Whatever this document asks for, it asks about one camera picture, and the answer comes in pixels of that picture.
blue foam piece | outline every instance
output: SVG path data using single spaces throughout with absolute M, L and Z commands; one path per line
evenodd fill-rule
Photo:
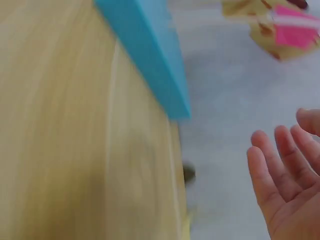
M 166 0 L 95 0 L 172 120 L 191 115 L 184 64 Z

white floor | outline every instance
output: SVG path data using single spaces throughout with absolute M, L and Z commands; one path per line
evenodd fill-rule
M 308 2 L 320 17 L 317 1 Z M 181 124 L 182 152 L 196 167 L 187 190 L 198 212 L 191 239 L 269 239 L 247 167 L 250 136 L 262 129 L 273 138 L 275 126 L 296 123 L 299 107 L 320 108 L 320 50 L 279 63 L 247 26 L 203 28 L 180 39 L 193 113 Z

light wood surface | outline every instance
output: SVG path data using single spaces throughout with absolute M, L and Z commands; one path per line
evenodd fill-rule
M 0 0 L 0 239 L 177 240 L 179 134 L 90 0 Z

pink object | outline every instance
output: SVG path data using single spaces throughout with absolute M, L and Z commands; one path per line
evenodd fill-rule
M 278 16 L 295 16 L 318 20 L 318 18 L 278 5 L 275 8 Z M 287 45 L 301 49 L 309 48 L 319 37 L 318 29 L 299 26 L 275 25 L 275 42 L 278 45 Z

hand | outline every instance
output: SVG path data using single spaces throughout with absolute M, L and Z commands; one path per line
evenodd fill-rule
M 254 192 L 272 240 L 320 239 L 320 143 L 310 135 L 320 136 L 320 110 L 299 109 L 296 118 L 299 125 L 290 131 L 285 126 L 274 131 L 280 156 L 261 130 L 252 135 L 247 151 Z

